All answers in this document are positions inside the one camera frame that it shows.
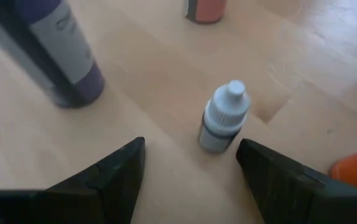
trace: pink bottle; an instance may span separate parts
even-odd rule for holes
[[[199,24],[213,24],[223,17],[227,0],[185,0],[185,17]]]

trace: small white bottle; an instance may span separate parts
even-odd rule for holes
[[[240,80],[219,87],[206,104],[199,132],[202,148],[223,153],[241,130],[251,99]]]

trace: light wood surface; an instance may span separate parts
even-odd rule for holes
[[[199,26],[182,0],[70,0],[107,80],[56,108],[0,50],[0,189],[44,189],[136,136],[146,171],[133,223],[262,223],[234,158],[251,138],[316,170],[357,152],[357,1],[228,0]],[[209,97],[245,82],[251,112],[220,156],[197,145]]]

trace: purple paint bottle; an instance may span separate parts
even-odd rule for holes
[[[54,103],[78,108],[103,91],[104,79],[65,0],[0,1],[0,46]]]

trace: white label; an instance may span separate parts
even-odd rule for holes
[[[199,143],[200,145],[213,153],[222,153],[226,150],[226,148],[231,143],[232,138],[218,138],[210,133],[205,126],[201,127],[200,135],[199,135]]]
[[[55,94],[50,94],[49,90],[54,87],[53,83],[47,78],[44,72],[32,61],[32,59],[17,45],[16,41],[0,25],[0,48],[6,51],[15,62],[17,62],[36,82],[46,94],[56,102],[65,104],[65,100]]]
[[[51,14],[30,25],[30,29],[71,83],[87,75],[94,58],[65,1]]]
[[[184,13],[184,16],[187,16],[188,15],[188,2],[189,0],[183,0],[183,13]]]

